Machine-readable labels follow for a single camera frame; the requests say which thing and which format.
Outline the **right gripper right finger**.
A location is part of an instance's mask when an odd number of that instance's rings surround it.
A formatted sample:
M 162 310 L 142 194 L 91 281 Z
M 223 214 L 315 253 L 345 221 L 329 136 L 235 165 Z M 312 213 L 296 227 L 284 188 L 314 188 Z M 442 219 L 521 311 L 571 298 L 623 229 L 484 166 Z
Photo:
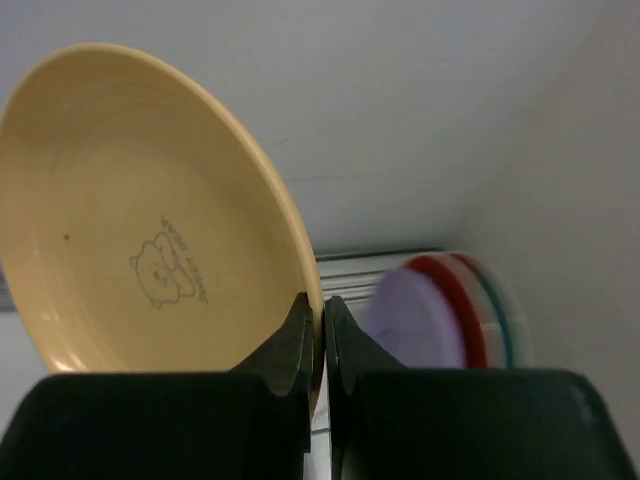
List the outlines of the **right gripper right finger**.
M 608 408 L 549 369 L 411 369 L 324 311 L 335 479 L 634 479 Z

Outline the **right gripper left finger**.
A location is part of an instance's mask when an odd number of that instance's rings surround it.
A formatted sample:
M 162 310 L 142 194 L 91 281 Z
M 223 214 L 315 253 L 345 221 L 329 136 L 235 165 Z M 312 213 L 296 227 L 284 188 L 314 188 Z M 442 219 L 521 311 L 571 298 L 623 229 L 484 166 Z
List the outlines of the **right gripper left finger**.
M 13 479 L 300 479 L 311 447 L 313 315 L 227 372 L 57 374 L 9 424 Z

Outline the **red teal floral plate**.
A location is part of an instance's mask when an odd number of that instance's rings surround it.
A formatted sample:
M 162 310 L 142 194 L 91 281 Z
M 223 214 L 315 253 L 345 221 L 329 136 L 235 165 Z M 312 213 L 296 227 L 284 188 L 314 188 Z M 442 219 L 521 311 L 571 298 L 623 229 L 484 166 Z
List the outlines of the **red teal floral plate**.
M 476 278 L 496 317 L 503 351 L 502 365 L 525 367 L 533 362 L 533 349 L 525 311 L 514 289 L 491 267 L 470 254 L 450 253 Z
M 462 334 L 466 366 L 487 368 L 489 356 L 481 329 L 481 315 L 473 304 L 459 265 L 449 254 L 436 252 L 415 256 L 406 261 L 404 266 L 431 280 L 443 293 Z

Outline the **purple plate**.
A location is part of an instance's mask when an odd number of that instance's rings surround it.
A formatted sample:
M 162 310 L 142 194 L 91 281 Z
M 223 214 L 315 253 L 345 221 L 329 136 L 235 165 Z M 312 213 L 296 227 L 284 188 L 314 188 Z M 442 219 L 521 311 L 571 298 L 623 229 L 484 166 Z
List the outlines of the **purple plate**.
M 399 267 L 381 278 L 361 327 L 407 367 L 467 366 L 452 307 L 433 281 L 409 268 Z

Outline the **tan plate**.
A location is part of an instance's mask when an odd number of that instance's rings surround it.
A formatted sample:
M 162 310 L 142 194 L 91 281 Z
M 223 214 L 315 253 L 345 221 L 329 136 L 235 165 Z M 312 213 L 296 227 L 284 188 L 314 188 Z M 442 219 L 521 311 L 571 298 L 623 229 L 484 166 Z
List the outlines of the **tan plate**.
M 108 43 L 47 55 L 1 115 L 1 264 L 55 373 L 228 371 L 323 295 L 277 169 L 206 89 Z

